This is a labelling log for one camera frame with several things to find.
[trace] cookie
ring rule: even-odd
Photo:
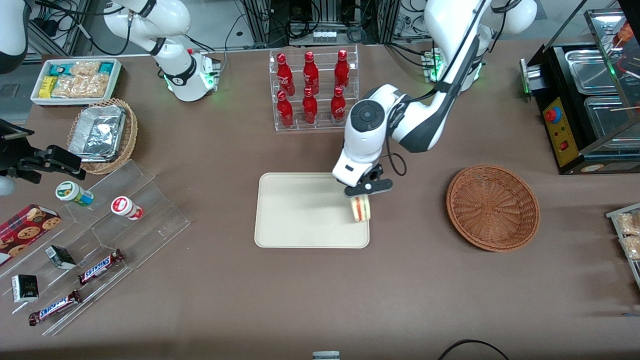
[[[44,219],[45,215],[46,214],[44,213],[44,211],[38,208],[33,208],[29,210],[29,212],[27,213],[27,220],[33,221],[33,222],[41,222],[42,219]]]
[[[61,221],[62,219],[59,217],[50,218],[44,223],[42,223],[42,229],[51,230],[54,227],[58,226],[58,224],[60,224]]]
[[[20,230],[20,232],[18,233],[18,239],[30,239],[34,236],[36,236],[38,233],[40,233],[40,228],[37,226],[29,226],[29,227],[25,227],[24,229]]]
[[[24,249],[26,249],[26,247],[27,247],[27,245],[18,245],[16,247],[12,248],[11,250],[9,250],[8,254],[9,254],[9,256],[17,256]]]

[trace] coca-cola bottle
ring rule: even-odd
[[[284,127],[293,126],[293,107],[289,100],[287,100],[287,94],[283,90],[278,91],[278,115],[280,116],[280,123]]]
[[[287,64],[287,57],[285,54],[280,53],[276,56],[276,60],[278,61],[280,89],[287,92],[288,96],[293,96],[296,93],[296,87],[293,85],[293,72],[291,72],[291,67]]]
[[[331,122],[333,122],[333,125],[342,125],[344,123],[345,105],[342,87],[336,86],[333,89],[333,98],[331,99]]]
[[[305,69],[302,70],[302,74],[305,76],[305,87],[309,86],[314,95],[317,95],[320,92],[320,75],[311,51],[305,53]]]
[[[309,125],[314,125],[318,114],[318,102],[310,86],[305,88],[305,98],[302,100],[302,107],[305,109],[305,122]]]
[[[338,51],[338,62],[335,64],[335,86],[342,88],[349,87],[349,63],[347,62],[347,51]]]

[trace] white tray of snacks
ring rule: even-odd
[[[31,101],[40,106],[83,106],[110,99],[121,67],[114,58],[47,60]]]

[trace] aluminum foil container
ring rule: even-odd
[[[118,157],[127,112],[109,105],[84,109],[69,144],[83,162],[111,162]]]

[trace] wicker basket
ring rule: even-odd
[[[97,106],[109,105],[121,106],[126,110],[127,118],[125,119],[124,124],[124,134],[122,135],[122,140],[120,141],[120,148],[118,150],[119,155],[115,161],[112,161],[111,163],[82,163],[83,169],[95,175],[108,174],[121,167],[124,163],[129,161],[129,159],[131,158],[131,154],[133,153],[133,148],[136,146],[136,136],[138,135],[138,119],[136,119],[136,114],[133,113],[126,102],[120,99],[109,99],[106,101],[96,102],[95,104],[89,105],[89,107],[94,108]],[[67,136],[67,147],[71,143],[71,139],[73,138],[73,135],[76,131],[76,125],[79,118],[80,114],[76,116],[76,121],[74,121],[74,124],[71,125],[71,131]]]
[[[460,171],[447,191],[447,211],[469,242],[495,252],[527,245],[540,224],[540,207],[529,186],[494,165]]]

